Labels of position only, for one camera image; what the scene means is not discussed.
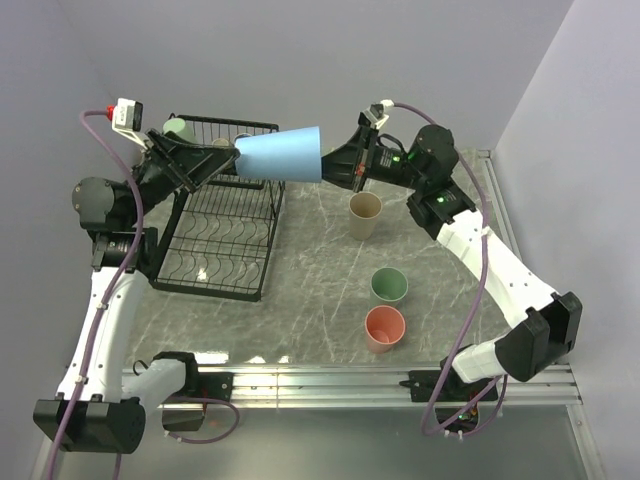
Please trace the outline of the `olive ceramic mug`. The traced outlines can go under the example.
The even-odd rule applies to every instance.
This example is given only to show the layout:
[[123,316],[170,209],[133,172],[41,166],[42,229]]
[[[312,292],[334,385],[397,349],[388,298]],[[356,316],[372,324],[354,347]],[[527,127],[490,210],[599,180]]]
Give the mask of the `olive ceramic mug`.
[[214,147],[229,147],[230,142],[226,138],[217,138],[212,142]]

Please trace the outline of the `blue plastic cup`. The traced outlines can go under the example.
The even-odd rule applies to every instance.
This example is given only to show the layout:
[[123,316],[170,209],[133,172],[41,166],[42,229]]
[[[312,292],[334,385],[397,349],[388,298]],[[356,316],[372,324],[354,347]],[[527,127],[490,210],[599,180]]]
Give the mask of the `blue plastic cup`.
[[321,136],[317,126],[239,138],[237,174],[257,180],[319,183]]

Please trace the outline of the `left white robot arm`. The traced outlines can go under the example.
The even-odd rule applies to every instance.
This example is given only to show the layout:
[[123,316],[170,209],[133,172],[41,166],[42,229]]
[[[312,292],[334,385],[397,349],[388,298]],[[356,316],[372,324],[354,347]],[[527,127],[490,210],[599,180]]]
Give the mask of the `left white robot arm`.
[[109,149],[124,181],[85,178],[72,193],[80,225],[92,240],[91,295],[66,374],[53,399],[38,401],[33,412],[52,442],[51,462],[60,451],[130,454],[161,404],[210,402],[191,353],[161,352],[129,380],[123,365],[157,249],[157,231],[144,227],[145,214],[176,190],[196,191],[240,153],[233,147],[196,147],[176,133],[116,131],[142,146],[144,159],[128,167]]

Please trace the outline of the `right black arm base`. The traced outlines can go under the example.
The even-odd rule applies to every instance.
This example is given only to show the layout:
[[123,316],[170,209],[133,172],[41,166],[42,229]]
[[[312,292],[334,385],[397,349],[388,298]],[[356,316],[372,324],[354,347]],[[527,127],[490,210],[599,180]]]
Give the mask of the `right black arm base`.
[[[427,403],[440,378],[440,371],[436,370],[410,370],[408,372],[408,388],[413,403]],[[448,377],[442,385],[437,396],[437,402],[449,402],[455,399],[451,390],[451,382]]]

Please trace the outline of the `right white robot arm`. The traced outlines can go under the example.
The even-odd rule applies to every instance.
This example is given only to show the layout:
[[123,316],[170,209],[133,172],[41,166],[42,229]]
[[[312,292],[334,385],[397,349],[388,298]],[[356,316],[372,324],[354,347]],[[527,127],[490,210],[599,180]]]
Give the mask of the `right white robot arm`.
[[359,192],[367,180],[408,188],[415,223],[454,254],[479,280],[509,330],[478,345],[456,348],[440,375],[445,395],[462,399],[476,381],[508,375],[526,382],[576,344],[583,306],[540,280],[499,239],[483,213],[455,183],[460,154],[450,130],[423,126],[409,148],[384,144],[381,124],[361,113],[354,135],[322,157],[323,180]]

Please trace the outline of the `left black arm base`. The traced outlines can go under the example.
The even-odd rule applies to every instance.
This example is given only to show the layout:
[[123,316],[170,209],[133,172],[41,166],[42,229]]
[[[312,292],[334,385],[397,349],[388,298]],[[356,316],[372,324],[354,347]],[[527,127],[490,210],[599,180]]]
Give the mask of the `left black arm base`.
[[198,376],[193,398],[231,401],[234,374],[231,372],[205,372]]

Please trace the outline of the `small green plastic cup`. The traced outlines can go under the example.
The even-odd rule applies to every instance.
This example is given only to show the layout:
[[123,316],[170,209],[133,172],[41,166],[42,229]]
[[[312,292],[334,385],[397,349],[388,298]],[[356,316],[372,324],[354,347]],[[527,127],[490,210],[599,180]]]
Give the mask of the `small green plastic cup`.
[[165,135],[168,135],[169,133],[175,134],[182,141],[187,143],[197,143],[197,137],[194,130],[188,125],[186,120],[180,117],[172,117],[166,120],[163,124],[163,133]]

